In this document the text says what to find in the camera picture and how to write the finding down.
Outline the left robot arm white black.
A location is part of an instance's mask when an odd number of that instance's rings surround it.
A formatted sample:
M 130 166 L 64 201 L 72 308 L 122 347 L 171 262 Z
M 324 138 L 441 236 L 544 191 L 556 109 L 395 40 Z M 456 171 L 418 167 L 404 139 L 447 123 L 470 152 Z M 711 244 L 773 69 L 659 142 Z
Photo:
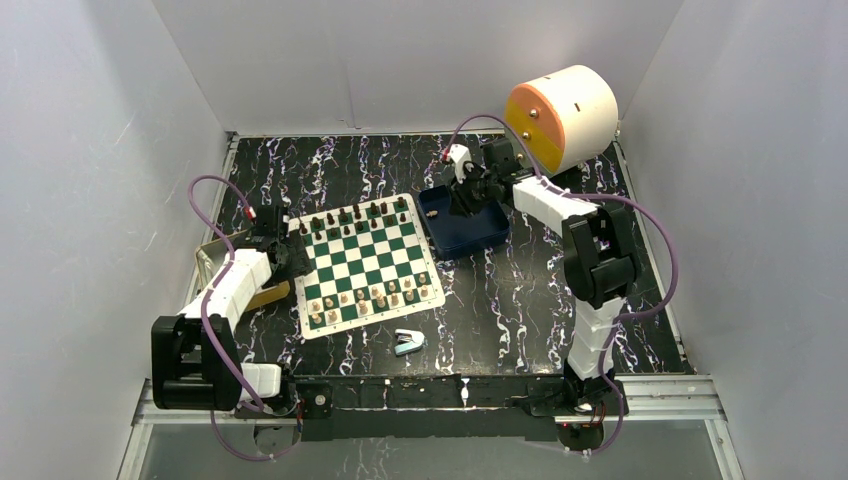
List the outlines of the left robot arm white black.
M 287 208 L 249 212 L 250 227 L 224 241 L 224 262 L 208 285 L 151 329 L 152 393 L 160 409 L 230 411 L 245 406 L 275 416 L 294 411 L 297 387 L 274 363 L 244 363 L 234 332 L 259 294 L 311 272 L 303 236 Z

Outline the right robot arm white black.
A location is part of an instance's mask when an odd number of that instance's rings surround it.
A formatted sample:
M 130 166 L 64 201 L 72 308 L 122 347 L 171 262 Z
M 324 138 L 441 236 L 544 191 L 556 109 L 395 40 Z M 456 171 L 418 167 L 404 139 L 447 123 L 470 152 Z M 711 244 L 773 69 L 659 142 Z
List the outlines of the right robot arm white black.
M 570 413 L 595 411 L 612 390 L 609 348 L 624 301 L 642 272 L 634 240 L 625 233 L 628 213 L 621 205 L 570 197 L 548 177 L 524 167 L 505 138 L 484 144 L 483 156 L 478 164 L 459 144 L 444 153 L 453 168 L 450 212 L 470 217 L 497 202 L 559 236 L 564 279 L 575 298 L 574 339 L 563 365 L 563 384 L 544 399 Z

